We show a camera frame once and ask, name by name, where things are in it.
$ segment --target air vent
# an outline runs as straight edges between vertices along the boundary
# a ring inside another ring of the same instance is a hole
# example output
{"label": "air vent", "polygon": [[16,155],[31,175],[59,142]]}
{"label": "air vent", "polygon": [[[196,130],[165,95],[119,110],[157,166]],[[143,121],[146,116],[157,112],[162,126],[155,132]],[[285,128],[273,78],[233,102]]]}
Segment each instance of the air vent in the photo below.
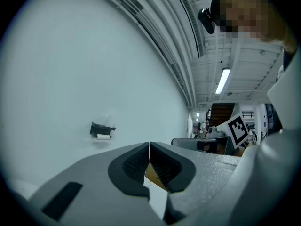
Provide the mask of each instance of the air vent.
{"label": "air vent", "polygon": [[203,55],[203,51],[202,49],[199,48],[199,45],[202,44],[202,40],[201,40],[201,35],[199,33],[199,29],[198,29],[198,24],[197,24],[197,20],[196,17],[194,15],[194,12],[192,10],[192,7],[190,6],[190,3],[188,0],[182,0],[183,5],[185,6],[186,11],[188,12],[189,15],[189,19],[191,21],[191,25],[193,26],[193,30],[197,39],[197,46],[198,46],[198,50],[199,50],[199,57],[201,57]]}

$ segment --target toilet paper roll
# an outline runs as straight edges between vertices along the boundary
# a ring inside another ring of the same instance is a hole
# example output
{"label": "toilet paper roll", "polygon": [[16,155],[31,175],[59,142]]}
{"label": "toilet paper roll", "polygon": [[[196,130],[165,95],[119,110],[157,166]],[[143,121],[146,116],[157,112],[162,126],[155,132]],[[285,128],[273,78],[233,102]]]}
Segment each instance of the toilet paper roll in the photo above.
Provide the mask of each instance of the toilet paper roll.
{"label": "toilet paper roll", "polygon": [[111,138],[110,135],[96,134],[96,139],[97,139],[97,140],[109,140],[110,138]]}

